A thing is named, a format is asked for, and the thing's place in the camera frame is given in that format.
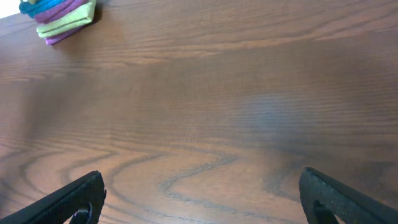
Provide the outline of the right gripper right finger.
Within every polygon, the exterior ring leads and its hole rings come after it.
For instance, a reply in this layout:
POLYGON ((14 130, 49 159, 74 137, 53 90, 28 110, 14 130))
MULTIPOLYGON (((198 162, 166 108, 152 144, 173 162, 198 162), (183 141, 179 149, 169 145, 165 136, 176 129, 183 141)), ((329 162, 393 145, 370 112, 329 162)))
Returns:
POLYGON ((299 179, 300 201, 311 224, 397 223, 397 210, 312 168, 299 179))

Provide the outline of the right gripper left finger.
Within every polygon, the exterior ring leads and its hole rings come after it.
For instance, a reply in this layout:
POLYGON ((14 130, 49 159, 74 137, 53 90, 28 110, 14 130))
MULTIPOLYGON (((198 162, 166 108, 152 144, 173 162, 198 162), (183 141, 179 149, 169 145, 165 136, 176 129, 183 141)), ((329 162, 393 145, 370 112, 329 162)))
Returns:
POLYGON ((106 198, 99 171, 91 171, 35 203, 1 219, 1 224, 97 224, 106 198))

